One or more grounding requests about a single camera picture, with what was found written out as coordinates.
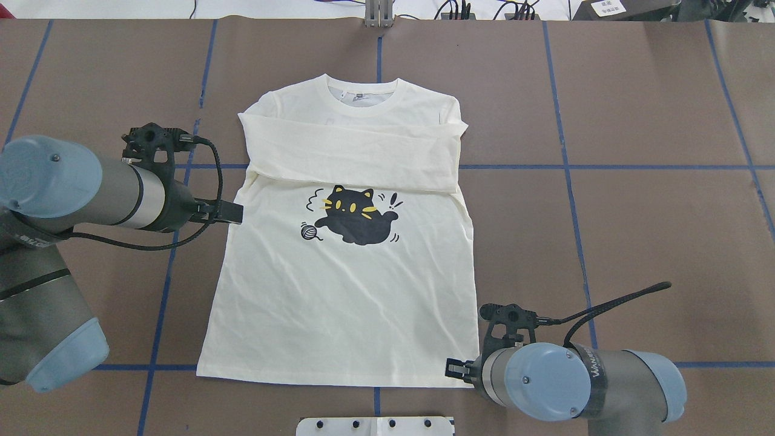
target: robotic arm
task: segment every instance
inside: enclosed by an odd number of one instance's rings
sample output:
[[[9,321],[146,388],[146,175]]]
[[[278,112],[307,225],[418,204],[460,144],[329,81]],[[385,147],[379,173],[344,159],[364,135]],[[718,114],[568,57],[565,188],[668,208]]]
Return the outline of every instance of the robotic arm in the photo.
[[[165,250],[190,242],[211,223],[242,222],[242,206],[221,199],[220,160],[210,141],[154,123],[122,138],[126,149],[121,161],[43,136],[14,140],[0,154],[0,386],[26,380],[46,392],[108,356],[105,335],[57,242],[84,237]],[[197,144],[208,145],[215,155],[215,200],[196,199],[174,180],[174,154]],[[73,231],[78,223],[96,223],[167,233],[188,221],[202,227],[186,240],[160,247]]]
[[[520,409],[539,420],[588,420],[590,436],[658,436],[662,423],[684,413],[686,385],[670,360],[643,351],[602,351],[571,342],[591,318],[669,282],[612,300],[563,320],[538,317],[516,304],[485,304],[479,314],[489,323],[482,355],[474,361],[447,359],[446,375],[474,385],[483,397]],[[561,347],[536,342],[535,329],[581,317]],[[494,337],[495,326],[506,335]],[[523,344],[527,330],[530,343]]]

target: white floor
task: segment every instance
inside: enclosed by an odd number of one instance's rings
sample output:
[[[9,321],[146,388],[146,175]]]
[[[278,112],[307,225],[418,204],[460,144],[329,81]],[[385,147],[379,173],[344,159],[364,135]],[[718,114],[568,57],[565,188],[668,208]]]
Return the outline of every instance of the white floor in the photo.
[[[18,18],[60,19],[186,19],[195,0],[0,0]],[[431,19],[444,0],[395,0],[394,14],[411,14]],[[575,13],[580,0],[570,0]],[[473,0],[471,12],[477,19],[492,19],[502,5],[498,0]],[[511,12],[506,6],[503,12]],[[567,20],[567,0],[539,0],[541,19]],[[197,0],[194,18],[213,19],[239,15],[251,18],[337,18],[363,17],[363,6],[354,2],[314,0]],[[748,16],[775,22],[775,9],[750,7]]]

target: shirt neckline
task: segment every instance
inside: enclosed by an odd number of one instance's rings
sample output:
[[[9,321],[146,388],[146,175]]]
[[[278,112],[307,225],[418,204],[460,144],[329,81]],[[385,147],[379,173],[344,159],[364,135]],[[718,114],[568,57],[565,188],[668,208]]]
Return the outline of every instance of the shirt neckline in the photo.
[[[324,74],[315,79],[315,87],[320,98],[331,109],[348,116],[377,116],[392,109],[403,98],[406,82],[397,78],[387,83],[352,83],[341,81]],[[374,106],[356,107],[349,106],[334,97],[329,90],[332,88],[342,91],[363,94],[387,94],[392,92],[387,100]]]

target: blue joint cover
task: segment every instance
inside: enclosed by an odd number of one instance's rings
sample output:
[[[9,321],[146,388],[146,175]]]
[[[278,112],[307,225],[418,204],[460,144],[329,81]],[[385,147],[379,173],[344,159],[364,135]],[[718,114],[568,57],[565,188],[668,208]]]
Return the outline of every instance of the blue joint cover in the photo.
[[[663,355],[645,351],[625,350],[638,356],[660,383],[667,402],[667,416],[663,422],[673,422],[684,414],[687,400],[686,383],[678,367]]]
[[[97,318],[91,318],[41,359],[26,381],[36,392],[49,392],[103,363],[109,351]]]
[[[511,401],[539,420],[576,417],[591,394],[589,373],[581,359],[546,342],[528,344],[514,353],[506,364],[505,378]]]
[[[102,165],[88,148],[32,135],[0,153],[0,205],[35,218],[58,218],[86,206],[102,183]]]

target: cartoon cat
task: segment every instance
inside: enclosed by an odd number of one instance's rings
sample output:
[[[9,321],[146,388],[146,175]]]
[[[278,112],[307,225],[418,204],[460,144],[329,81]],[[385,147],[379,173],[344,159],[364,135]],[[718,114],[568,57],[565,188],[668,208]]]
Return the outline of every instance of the cartoon cat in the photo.
[[[349,244],[379,244],[390,235],[391,223],[398,219],[398,214],[380,213],[374,207],[373,197],[373,189],[353,191],[334,186],[323,200],[326,216],[315,221],[315,227],[328,227]]]

